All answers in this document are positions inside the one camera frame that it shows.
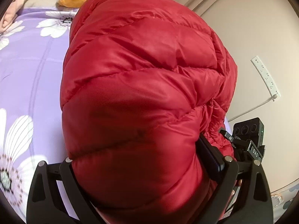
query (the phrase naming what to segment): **metal screw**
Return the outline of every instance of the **metal screw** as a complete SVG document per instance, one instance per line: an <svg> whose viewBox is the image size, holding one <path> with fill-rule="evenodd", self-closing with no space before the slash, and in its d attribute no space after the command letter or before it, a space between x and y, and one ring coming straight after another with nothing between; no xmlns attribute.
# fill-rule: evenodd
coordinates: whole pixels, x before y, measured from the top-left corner
<svg viewBox="0 0 299 224"><path fill-rule="evenodd" d="M40 161L40 162L38 163L38 165L39 165L40 167L42 167L42 166L44 165L44 161Z"/></svg>
<svg viewBox="0 0 299 224"><path fill-rule="evenodd" d="M261 165L261 162L259 160L254 160L253 163L256 165L256 166L260 166Z"/></svg>
<svg viewBox="0 0 299 224"><path fill-rule="evenodd" d="M72 159L69 159L68 157L65 159L65 161L67 162L67 163L70 163L70 162L72 162L73 160Z"/></svg>
<svg viewBox="0 0 299 224"><path fill-rule="evenodd" d="M227 161L227 162L232 162L233 158L231 156L225 156L224 160Z"/></svg>

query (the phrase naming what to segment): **camera lens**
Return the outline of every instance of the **camera lens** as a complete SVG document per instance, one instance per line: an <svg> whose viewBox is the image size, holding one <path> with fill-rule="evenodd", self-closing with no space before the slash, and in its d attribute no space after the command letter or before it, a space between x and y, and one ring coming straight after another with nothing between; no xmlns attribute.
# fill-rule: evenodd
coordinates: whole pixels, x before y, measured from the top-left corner
<svg viewBox="0 0 299 224"><path fill-rule="evenodd" d="M256 124L252 125L250 130L251 132L255 132L257 130L257 125Z"/></svg>
<svg viewBox="0 0 299 224"><path fill-rule="evenodd" d="M236 128L235 129L235 132L234 132L234 135L237 135L237 134L239 134L240 133L240 129L239 128Z"/></svg>
<svg viewBox="0 0 299 224"><path fill-rule="evenodd" d="M245 135L247 132L248 132L248 126L245 125L245 126L242 127L241 133L242 133L243 135Z"/></svg>

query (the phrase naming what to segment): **white power cord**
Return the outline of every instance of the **white power cord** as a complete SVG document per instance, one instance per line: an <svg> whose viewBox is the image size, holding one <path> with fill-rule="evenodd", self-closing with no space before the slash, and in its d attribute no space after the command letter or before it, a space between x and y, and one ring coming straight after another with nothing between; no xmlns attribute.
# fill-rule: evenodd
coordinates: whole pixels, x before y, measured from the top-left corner
<svg viewBox="0 0 299 224"><path fill-rule="evenodd" d="M239 115L231 118L228 122L231 122L231 121L233 121L233 120L235 120L235 119L237 119L237 118L239 118L239 117L241 117L241 116L243 116L243 115L245 115L245 114L247 114L247 113L249 113L249 112L251 112L251 111L253 111L253 110L255 110L255 109L259 108L259 107L261 107L261 106L263 106L263 105L265 105L266 103L270 102L273 99L277 99L277 94L274 94L271 98L267 99L267 101L265 101L262 104L260 104L260 105L258 105L256 107L254 107L254 108L246 111L245 113L239 114Z"/></svg>

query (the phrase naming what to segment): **wall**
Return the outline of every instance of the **wall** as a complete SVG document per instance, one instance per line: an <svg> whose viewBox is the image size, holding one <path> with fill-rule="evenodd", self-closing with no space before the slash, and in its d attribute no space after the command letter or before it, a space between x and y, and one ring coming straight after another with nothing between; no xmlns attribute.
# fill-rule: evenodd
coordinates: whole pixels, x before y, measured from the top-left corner
<svg viewBox="0 0 299 224"><path fill-rule="evenodd" d="M202 18L216 31L238 65L230 119L270 94L251 63L258 55L282 97L234 123L259 117L265 125L263 160L270 189L299 178L299 18L287 0L217 0Z"/></svg>

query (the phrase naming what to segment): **electrical socket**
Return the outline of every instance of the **electrical socket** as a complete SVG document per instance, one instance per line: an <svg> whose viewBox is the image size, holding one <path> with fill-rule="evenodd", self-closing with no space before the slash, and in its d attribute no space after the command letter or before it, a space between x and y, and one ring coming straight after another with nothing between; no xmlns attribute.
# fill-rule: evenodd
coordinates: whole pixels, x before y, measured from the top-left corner
<svg viewBox="0 0 299 224"><path fill-rule="evenodd" d="M264 63L261 61L261 59L258 56L256 56L251 60L251 62L253 63L253 65L258 70L259 74L261 75L262 79L264 80L271 96L276 94L277 95L276 100L278 98L280 98L281 94L280 94L272 76L270 75L268 69L266 68Z"/></svg>

